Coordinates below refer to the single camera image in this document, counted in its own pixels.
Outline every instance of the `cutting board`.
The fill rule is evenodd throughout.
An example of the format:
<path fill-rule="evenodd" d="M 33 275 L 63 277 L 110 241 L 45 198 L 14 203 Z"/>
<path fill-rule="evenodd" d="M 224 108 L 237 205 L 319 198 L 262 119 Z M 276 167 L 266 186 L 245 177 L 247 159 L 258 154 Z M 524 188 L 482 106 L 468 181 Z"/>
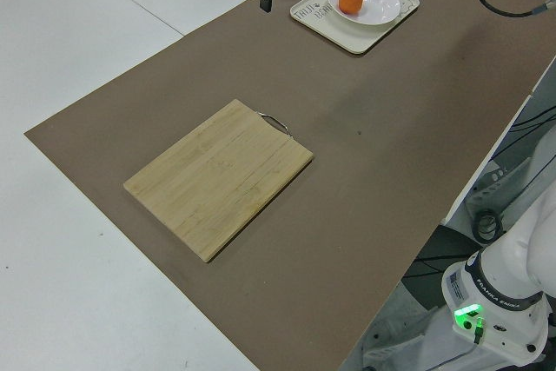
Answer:
<path fill-rule="evenodd" d="M 312 159 L 234 100 L 123 187 L 208 262 Z"/>

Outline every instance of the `orange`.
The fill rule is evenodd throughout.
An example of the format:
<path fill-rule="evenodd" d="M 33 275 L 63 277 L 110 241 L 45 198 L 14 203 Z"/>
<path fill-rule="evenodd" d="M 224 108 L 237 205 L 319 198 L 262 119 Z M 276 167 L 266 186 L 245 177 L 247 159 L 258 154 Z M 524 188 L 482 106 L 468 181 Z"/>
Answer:
<path fill-rule="evenodd" d="M 361 10 L 363 0 L 338 0 L 338 7 L 344 13 L 355 15 Z"/>

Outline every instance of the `white tabletop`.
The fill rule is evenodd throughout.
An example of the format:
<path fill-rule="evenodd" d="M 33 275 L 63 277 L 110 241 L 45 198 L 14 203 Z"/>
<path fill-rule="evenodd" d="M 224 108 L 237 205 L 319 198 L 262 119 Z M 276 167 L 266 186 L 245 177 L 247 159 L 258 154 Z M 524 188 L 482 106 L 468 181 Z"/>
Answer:
<path fill-rule="evenodd" d="M 23 136 L 242 1 L 0 0 L 2 370 L 256 370 Z"/>

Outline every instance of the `brown table surface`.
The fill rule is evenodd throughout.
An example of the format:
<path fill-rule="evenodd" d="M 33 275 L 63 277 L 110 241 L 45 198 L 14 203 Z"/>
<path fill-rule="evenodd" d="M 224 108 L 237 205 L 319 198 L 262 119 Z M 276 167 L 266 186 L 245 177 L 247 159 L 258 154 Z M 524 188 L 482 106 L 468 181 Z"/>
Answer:
<path fill-rule="evenodd" d="M 550 63 L 555 18 L 420 0 L 353 56 L 298 1 L 248 0 L 27 135 L 257 367 L 334 371 Z M 205 264 L 122 184 L 233 98 L 315 159 Z"/>

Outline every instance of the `round plate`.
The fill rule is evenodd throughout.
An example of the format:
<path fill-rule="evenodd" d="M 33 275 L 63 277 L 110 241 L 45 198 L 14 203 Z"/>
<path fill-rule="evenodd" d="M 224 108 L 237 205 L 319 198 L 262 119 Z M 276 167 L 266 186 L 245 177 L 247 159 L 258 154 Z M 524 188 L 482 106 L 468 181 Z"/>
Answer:
<path fill-rule="evenodd" d="M 338 0 L 328 1 L 332 8 L 346 19 L 364 25 L 388 23 L 400 14 L 400 0 L 363 0 L 363 6 L 356 15 L 342 12 L 338 7 Z"/>

